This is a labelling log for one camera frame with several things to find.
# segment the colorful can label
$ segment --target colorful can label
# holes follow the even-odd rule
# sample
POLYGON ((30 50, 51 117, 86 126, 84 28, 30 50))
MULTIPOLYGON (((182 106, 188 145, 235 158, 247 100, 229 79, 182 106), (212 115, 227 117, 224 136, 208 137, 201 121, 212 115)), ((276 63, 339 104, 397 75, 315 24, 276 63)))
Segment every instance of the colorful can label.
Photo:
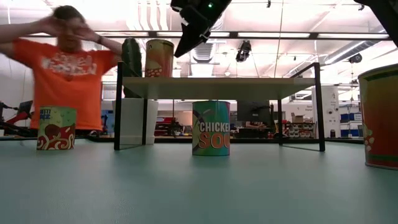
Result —
POLYGON ((40 107, 37 150, 73 149, 76 110, 59 106, 40 107))
POLYGON ((174 44, 168 40, 147 42, 145 77, 172 77, 174 44))
POLYGON ((192 104, 192 154, 229 155, 229 107, 224 101, 199 101, 192 104))
POLYGON ((359 76, 366 164, 398 169, 398 66, 359 76))

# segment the graphic print on shirt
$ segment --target graphic print on shirt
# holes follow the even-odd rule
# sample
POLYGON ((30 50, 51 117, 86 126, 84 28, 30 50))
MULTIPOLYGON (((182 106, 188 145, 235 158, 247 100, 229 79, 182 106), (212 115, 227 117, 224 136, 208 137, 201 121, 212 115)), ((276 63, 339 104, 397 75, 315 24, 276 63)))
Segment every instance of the graphic print on shirt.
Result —
POLYGON ((56 53, 52 58, 42 57, 41 66, 53 73, 74 77, 80 75, 95 75, 97 64, 90 55, 76 56, 56 53))

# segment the short hair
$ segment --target short hair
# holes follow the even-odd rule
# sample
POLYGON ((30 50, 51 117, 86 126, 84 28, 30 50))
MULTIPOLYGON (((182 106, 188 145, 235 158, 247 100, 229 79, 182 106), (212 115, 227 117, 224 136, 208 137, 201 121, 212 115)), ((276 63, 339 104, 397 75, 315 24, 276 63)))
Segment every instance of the short hair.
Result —
POLYGON ((79 18, 86 22, 83 15, 73 6, 59 6, 54 9, 53 16, 57 19, 69 20, 79 18))

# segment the hand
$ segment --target hand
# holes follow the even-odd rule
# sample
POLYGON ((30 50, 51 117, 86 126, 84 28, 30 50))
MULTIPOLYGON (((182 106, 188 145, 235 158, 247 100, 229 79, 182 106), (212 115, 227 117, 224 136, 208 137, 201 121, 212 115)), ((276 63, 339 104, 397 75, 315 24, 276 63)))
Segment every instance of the hand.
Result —
POLYGON ((100 39, 100 35, 94 32, 87 24, 83 24, 80 28, 75 30, 75 36, 81 40, 88 40, 97 42, 100 39))
POLYGON ((45 17, 35 24, 39 27, 40 31, 51 36, 58 36, 62 31, 62 21, 53 16, 45 17))

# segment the person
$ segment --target person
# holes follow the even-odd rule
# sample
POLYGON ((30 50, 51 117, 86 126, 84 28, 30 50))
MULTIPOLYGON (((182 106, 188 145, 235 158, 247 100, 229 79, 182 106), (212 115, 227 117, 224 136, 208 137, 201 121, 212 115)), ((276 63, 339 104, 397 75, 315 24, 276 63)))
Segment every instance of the person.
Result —
POLYGON ((38 129, 40 106, 75 108, 76 135, 102 130, 101 76, 117 65, 122 53, 119 42, 98 35, 72 6, 60 6, 51 16, 26 24, 0 25, 0 53, 33 71, 34 109, 30 127, 38 129), (56 45, 21 37, 46 33, 56 45), (82 40, 109 50, 83 50, 82 40))

